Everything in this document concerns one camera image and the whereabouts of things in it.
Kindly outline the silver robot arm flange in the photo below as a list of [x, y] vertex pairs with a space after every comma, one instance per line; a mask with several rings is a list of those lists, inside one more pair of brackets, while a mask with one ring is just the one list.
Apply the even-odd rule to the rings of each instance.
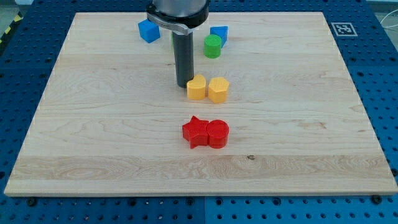
[[190, 35], [209, 14], [209, 0], [152, 0], [146, 6], [147, 18], [178, 35]]

